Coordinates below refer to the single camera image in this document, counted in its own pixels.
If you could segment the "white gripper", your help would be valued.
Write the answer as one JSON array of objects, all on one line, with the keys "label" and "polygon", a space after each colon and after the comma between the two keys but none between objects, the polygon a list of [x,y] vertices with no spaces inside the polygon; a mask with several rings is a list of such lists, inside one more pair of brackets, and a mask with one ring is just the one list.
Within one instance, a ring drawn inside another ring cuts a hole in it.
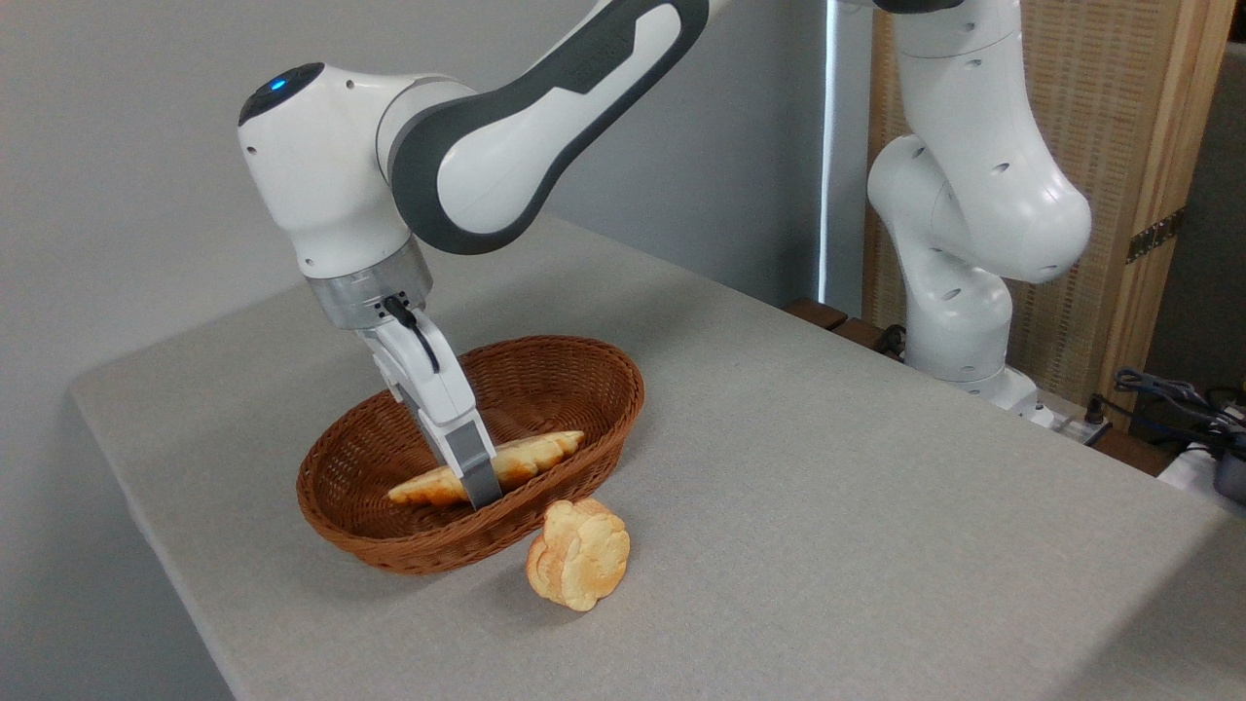
[{"label": "white gripper", "polygon": [[422,310],[411,314],[427,347],[417,332],[392,318],[355,334],[373,351],[392,396],[417,418],[424,440],[445,440],[449,466],[473,509],[482,510],[503,496],[493,471],[493,443],[483,433],[473,391],[449,339]]}]

